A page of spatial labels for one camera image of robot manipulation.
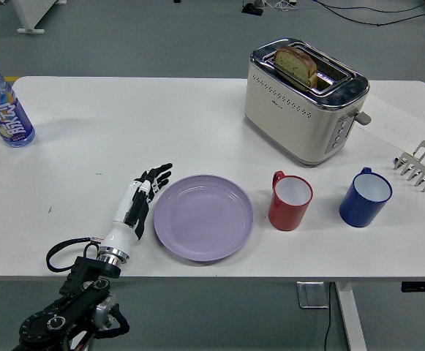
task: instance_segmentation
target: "mug handle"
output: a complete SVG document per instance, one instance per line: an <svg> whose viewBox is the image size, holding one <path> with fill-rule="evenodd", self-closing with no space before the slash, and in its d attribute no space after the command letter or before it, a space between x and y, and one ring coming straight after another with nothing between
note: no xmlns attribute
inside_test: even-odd
<svg viewBox="0 0 425 351"><path fill-rule="evenodd" d="M278 170L277 172L275 172L274 177L272 177L272 187L274 188L276 186L276 183L284 177L285 177L285 174L281 170Z"/></svg>

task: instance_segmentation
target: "plate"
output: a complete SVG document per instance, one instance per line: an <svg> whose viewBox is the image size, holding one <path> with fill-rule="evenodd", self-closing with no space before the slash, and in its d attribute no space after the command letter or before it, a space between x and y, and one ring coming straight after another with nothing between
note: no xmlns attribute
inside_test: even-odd
<svg viewBox="0 0 425 351"><path fill-rule="evenodd" d="M154 211L159 240L193 261L220 260L240 249L255 223L248 195L216 175L194 175L169 186Z"/></svg>

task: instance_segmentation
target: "mug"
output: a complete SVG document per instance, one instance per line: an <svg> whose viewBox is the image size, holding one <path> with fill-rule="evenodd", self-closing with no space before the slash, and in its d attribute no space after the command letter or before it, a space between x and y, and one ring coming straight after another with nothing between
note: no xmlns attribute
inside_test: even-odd
<svg viewBox="0 0 425 351"><path fill-rule="evenodd" d="M339 214L353 227L366 227L393 194L389 182L371 168L365 167L352 181Z"/></svg>
<svg viewBox="0 0 425 351"><path fill-rule="evenodd" d="M296 229L312 198L313 189L306 180L296 175L285 175L281 170L275 172L269 221L278 230Z"/></svg>

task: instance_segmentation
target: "blue mug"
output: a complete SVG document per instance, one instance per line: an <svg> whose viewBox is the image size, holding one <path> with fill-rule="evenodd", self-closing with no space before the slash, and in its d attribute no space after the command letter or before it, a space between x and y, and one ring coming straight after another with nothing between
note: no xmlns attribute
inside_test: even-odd
<svg viewBox="0 0 425 351"><path fill-rule="evenodd" d="M339 214L353 227L366 227L393 194L393 188L381 175L365 167L352 181Z"/></svg>

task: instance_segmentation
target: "water bottle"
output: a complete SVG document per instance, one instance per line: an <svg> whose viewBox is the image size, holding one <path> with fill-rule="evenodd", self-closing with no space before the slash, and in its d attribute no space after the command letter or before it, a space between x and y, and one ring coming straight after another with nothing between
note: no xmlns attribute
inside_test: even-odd
<svg viewBox="0 0 425 351"><path fill-rule="evenodd" d="M0 74L0 135L13 148L29 144L35 138L31 125L15 92Z"/></svg>

